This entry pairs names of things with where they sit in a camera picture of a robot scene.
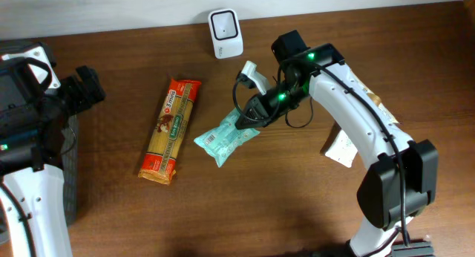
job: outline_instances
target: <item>light blue plastic bag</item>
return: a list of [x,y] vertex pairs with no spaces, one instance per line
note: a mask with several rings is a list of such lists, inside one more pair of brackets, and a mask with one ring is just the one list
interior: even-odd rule
[[197,145],[216,160],[218,167],[224,164],[238,146],[260,133],[254,128],[237,130],[235,123],[238,119],[239,112],[234,109],[221,121],[219,127],[194,139]]

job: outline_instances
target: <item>wooden table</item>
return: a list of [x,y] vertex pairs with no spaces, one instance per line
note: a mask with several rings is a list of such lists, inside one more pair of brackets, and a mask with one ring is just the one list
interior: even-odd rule
[[[343,243],[362,213],[364,177],[319,154],[333,124],[292,129],[283,119],[217,168],[193,139],[233,109],[231,89],[246,60],[276,75],[270,45],[298,29],[309,46],[332,42],[414,140],[440,154],[436,202],[409,225],[438,256],[475,252],[475,42],[462,2],[246,20],[241,56],[218,60],[208,25],[44,38],[57,74],[97,69],[107,99],[81,114],[75,256],[267,256]],[[201,79],[172,185],[139,179],[167,76]],[[249,95],[240,91],[241,102]],[[309,116],[307,103],[291,113]],[[10,244],[0,255],[11,255]]]

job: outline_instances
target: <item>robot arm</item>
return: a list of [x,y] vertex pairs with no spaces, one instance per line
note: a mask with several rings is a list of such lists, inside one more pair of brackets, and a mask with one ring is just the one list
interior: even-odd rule
[[[428,140],[413,142],[408,134],[387,121],[332,45],[308,48],[294,30],[279,37],[272,45],[272,51],[280,65],[279,73],[284,72],[285,80],[278,79],[274,88],[262,91],[266,88],[259,85],[262,79],[255,79],[256,76],[247,72],[239,74],[236,84],[242,82],[249,88],[256,85],[260,93],[248,101],[244,111],[236,105],[241,112],[236,127],[265,127],[297,108],[299,102],[308,96],[320,103],[355,144],[367,170],[357,193],[364,218],[359,231],[347,245],[349,256],[386,256],[401,229],[401,209],[406,209],[405,223],[408,223],[434,200],[437,150]],[[386,134],[381,125],[386,127]],[[404,160],[406,200],[403,204],[395,147]],[[420,247],[419,250],[421,248],[424,248],[424,254],[431,253],[431,247]],[[399,253],[402,251],[404,256],[420,253],[411,247],[398,249]]]
[[81,81],[74,75],[58,80],[45,44],[3,43],[0,56],[0,200],[13,254],[72,256],[61,130],[105,93],[95,71],[85,66],[76,69]]

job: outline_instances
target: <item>white wall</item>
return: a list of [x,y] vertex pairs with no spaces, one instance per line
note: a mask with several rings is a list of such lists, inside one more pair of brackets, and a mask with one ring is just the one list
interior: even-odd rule
[[0,39],[183,25],[230,7],[240,19],[461,0],[0,0]]

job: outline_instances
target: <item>spaghetti package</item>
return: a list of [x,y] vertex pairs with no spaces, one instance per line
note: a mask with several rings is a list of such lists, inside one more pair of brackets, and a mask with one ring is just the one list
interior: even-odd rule
[[175,172],[178,150],[183,141],[191,109],[201,82],[171,79],[168,94],[151,136],[140,178],[170,184]]

